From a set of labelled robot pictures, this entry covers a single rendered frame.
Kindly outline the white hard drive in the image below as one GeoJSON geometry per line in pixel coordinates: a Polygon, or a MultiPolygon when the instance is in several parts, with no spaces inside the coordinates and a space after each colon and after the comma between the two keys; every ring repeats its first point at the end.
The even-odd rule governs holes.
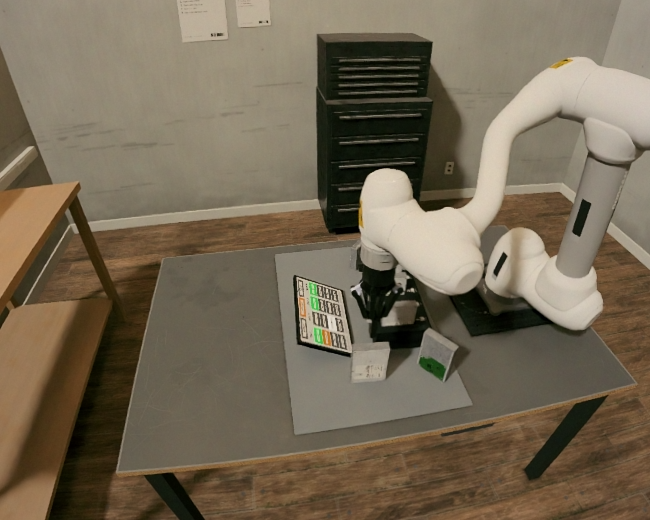
{"type": "Polygon", "coordinates": [[[358,264],[362,264],[360,258],[361,253],[361,237],[360,239],[351,247],[351,259],[350,259],[350,269],[357,270],[358,264]]]}

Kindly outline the grey flat mat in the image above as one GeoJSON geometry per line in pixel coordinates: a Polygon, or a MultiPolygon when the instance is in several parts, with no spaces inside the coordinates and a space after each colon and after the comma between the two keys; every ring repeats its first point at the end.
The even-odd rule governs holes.
{"type": "Polygon", "coordinates": [[[454,364],[442,382],[417,365],[420,347],[390,350],[385,380],[351,383],[350,357],[297,345],[294,275],[343,290],[353,344],[373,343],[350,259],[351,247],[275,254],[295,435],[472,406],[454,364]]]}

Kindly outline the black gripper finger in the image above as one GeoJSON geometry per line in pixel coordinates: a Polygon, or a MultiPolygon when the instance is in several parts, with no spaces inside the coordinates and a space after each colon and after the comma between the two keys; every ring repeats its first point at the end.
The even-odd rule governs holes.
{"type": "Polygon", "coordinates": [[[369,322],[369,335],[370,338],[373,338],[374,326],[375,326],[376,288],[372,287],[370,289],[368,310],[365,310],[366,308],[361,296],[362,293],[361,290],[362,289],[360,287],[360,284],[358,284],[357,286],[354,285],[351,286],[352,296],[357,300],[363,319],[367,319],[367,322],[369,322]]]}
{"type": "Polygon", "coordinates": [[[375,304],[375,326],[374,326],[374,335],[373,338],[376,338],[378,322],[382,321],[382,317],[386,318],[392,307],[394,306],[397,298],[404,292],[402,283],[397,283],[396,286],[391,290],[386,301],[385,296],[387,293],[387,288],[382,287],[380,297],[376,298],[375,304]],[[385,303],[384,303],[385,301],[385,303]],[[384,305],[383,305],[384,303],[384,305]],[[383,310],[382,310],[383,308],[383,310]],[[381,314],[382,313],[382,314],[381,314]]]}

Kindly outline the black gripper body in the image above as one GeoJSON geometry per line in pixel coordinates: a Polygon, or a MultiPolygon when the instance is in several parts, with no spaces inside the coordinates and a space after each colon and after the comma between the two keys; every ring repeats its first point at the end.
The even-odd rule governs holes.
{"type": "Polygon", "coordinates": [[[362,279],[359,282],[360,287],[370,296],[370,289],[376,286],[376,297],[380,297],[381,288],[385,286],[388,294],[396,286],[395,273],[396,267],[391,270],[380,271],[369,268],[363,263],[362,279]],[[390,284],[392,281],[394,282],[390,284]]]}

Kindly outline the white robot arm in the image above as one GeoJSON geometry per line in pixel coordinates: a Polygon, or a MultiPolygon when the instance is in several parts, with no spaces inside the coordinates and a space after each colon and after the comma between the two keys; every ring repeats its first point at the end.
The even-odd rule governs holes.
{"type": "Polygon", "coordinates": [[[359,206],[361,261],[380,271],[400,263],[447,295],[475,288],[494,316],[535,308],[564,328],[588,328],[603,311],[592,265],[632,162],[650,151],[650,80],[595,65],[586,57],[552,65],[494,119],[475,196],[463,208],[425,213],[404,172],[369,174],[359,206]],[[583,124],[588,150],[558,255],[550,258],[532,230],[514,228],[484,268],[480,238],[501,208],[512,144],[555,117],[583,124]]]}

